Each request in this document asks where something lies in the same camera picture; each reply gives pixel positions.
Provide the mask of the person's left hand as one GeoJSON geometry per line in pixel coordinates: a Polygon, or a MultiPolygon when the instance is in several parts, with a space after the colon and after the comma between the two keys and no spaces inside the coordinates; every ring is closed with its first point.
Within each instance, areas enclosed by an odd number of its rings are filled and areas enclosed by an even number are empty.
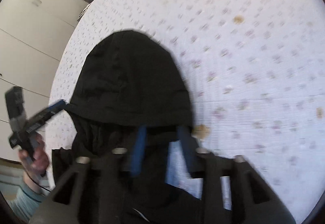
{"type": "Polygon", "coordinates": [[[29,164],[29,154],[26,150],[20,149],[18,156],[24,167],[23,182],[35,193],[41,193],[40,180],[38,176],[46,173],[50,164],[49,157],[45,152],[45,143],[40,134],[36,133],[37,148],[34,150],[34,161],[29,164]]]}

